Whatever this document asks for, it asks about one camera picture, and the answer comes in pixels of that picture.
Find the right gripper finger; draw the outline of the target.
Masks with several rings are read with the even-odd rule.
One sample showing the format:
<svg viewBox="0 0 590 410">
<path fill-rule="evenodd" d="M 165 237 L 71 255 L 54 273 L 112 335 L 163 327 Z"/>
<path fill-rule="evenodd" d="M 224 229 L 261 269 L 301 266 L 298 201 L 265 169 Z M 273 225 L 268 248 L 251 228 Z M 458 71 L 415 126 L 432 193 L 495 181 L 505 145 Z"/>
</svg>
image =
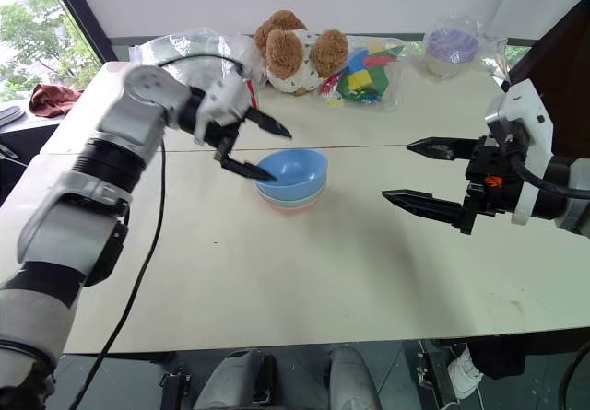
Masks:
<svg viewBox="0 0 590 410">
<path fill-rule="evenodd" d="M 412 190 L 382 191 L 382 196 L 414 216 L 448 223 L 466 235 L 471 234 L 480 208 L 479 189 L 468 189 L 462 204 Z"/>
<path fill-rule="evenodd" d="M 406 149 L 431 159 L 469 160 L 478 143 L 478 139 L 428 137 L 408 144 Z"/>
</svg>

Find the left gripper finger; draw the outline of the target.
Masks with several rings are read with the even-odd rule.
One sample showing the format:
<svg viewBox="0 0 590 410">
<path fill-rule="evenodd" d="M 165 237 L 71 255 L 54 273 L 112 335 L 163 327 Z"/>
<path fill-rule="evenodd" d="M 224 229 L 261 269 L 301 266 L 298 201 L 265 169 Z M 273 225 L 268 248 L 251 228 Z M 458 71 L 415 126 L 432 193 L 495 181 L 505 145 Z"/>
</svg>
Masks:
<svg viewBox="0 0 590 410">
<path fill-rule="evenodd" d="M 256 123 L 260 129 L 272 135 L 291 138 L 291 133 L 282 123 L 254 107 L 249 107 L 244 117 Z"/>
<path fill-rule="evenodd" d="M 268 171 L 250 162 L 240 162 L 233 159 L 230 156 L 232 149 L 233 141 L 230 138 L 224 138 L 217 146 L 214 159 L 219 162 L 223 169 L 251 180 L 274 181 L 276 179 L 276 177 Z"/>
</svg>

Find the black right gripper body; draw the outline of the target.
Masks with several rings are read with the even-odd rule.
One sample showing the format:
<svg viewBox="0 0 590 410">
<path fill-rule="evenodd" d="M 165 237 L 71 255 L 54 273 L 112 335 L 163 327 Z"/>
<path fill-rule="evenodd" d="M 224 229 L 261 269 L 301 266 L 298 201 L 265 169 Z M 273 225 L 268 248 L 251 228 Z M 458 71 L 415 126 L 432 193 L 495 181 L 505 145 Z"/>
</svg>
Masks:
<svg viewBox="0 0 590 410">
<path fill-rule="evenodd" d="M 475 201 L 477 212 L 495 216 L 513 213 L 523 180 L 512 170 L 496 141 L 484 135 L 477 140 L 466 168 L 466 199 Z"/>
</svg>

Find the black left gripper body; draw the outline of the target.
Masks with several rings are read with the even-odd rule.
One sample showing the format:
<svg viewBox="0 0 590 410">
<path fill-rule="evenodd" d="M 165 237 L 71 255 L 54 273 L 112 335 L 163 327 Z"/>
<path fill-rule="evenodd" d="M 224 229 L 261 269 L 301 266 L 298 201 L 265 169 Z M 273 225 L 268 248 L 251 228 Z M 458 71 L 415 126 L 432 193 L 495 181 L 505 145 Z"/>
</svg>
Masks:
<svg viewBox="0 0 590 410">
<path fill-rule="evenodd" d="M 217 122 L 209 122 L 206 127 L 204 141 L 216 150 L 232 151 L 239 136 L 242 123 L 236 122 L 220 125 Z"/>
</svg>

